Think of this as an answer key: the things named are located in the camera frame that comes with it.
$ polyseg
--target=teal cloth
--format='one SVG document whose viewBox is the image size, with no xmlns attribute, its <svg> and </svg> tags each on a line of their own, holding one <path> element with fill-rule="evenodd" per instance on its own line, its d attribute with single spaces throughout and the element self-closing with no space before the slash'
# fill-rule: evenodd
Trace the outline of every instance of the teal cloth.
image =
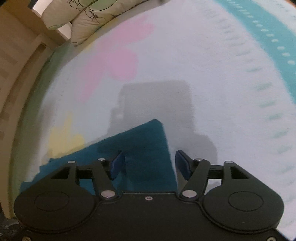
<svg viewBox="0 0 296 241">
<path fill-rule="evenodd" d="M 46 175 L 63 166 L 68 161 L 77 165 L 87 165 L 98 158 L 114 157 L 123 150 L 126 170 L 112 181 L 119 191 L 163 192 L 177 191 L 177 183 L 171 164 L 167 140 L 161 122 L 151 120 L 126 132 L 109 137 L 73 154 L 50 159 L 40 167 L 32 182 L 23 182 L 20 192 Z M 89 179 L 80 180 L 80 186 L 94 194 Z"/>
</svg>

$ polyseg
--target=metal screw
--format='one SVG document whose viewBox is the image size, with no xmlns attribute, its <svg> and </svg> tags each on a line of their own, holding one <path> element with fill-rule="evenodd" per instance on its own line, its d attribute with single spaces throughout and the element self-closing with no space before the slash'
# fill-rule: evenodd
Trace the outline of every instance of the metal screw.
<svg viewBox="0 0 296 241">
<path fill-rule="evenodd" d="M 196 193 L 196 191 L 193 191 L 193 190 L 185 190 L 182 192 L 182 195 L 184 197 L 192 198 L 192 197 L 195 197 L 197 195 L 197 193 Z"/>
<path fill-rule="evenodd" d="M 27 237 L 27 236 L 24 236 L 24 237 L 22 238 L 22 241 L 31 241 L 31 239 L 30 239 L 29 237 Z"/>
<path fill-rule="evenodd" d="M 101 192 L 101 196 L 104 198 L 111 198 L 115 196 L 115 192 L 112 190 L 105 190 Z"/>
<path fill-rule="evenodd" d="M 147 196 L 147 197 L 145 197 L 145 199 L 146 199 L 147 201 L 151 201 L 151 200 L 153 199 L 153 197 Z"/>
</svg>

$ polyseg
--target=wooden bed frame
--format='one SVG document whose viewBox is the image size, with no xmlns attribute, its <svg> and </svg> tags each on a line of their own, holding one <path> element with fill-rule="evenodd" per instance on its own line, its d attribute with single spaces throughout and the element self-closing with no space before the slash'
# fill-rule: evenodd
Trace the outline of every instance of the wooden bed frame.
<svg viewBox="0 0 296 241">
<path fill-rule="evenodd" d="M 57 46 L 0 8 L 0 202 L 7 218 L 13 214 L 10 163 L 18 123 L 42 66 Z"/>
</svg>

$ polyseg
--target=pillow with line drawing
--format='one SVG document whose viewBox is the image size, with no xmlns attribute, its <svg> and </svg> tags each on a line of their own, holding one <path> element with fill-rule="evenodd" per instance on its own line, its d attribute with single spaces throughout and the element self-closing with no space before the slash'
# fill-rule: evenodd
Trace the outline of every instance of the pillow with line drawing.
<svg viewBox="0 0 296 241">
<path fill-rule="evenodd" d="M 72 21 L 71 43 L 81 44 L 116 16 L 146 0 L 53 0 L 41 19 L 48 29 Z"/>
</svg>

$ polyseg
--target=bed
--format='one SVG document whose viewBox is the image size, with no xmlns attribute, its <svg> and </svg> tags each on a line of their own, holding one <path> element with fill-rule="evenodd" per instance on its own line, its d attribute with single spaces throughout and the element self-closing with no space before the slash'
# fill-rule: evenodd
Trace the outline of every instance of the bed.
<svg viewBox="0 0 296 241">
<path fill-rule="evenodd" d="M 156 118 L 172 159 L 233 160 L 279 193 L 295 238 L 295 23 L 281 0 L 149 0 L 58 48 L 19 127 L 10 203 L 49 158 Z"/>
</svg>

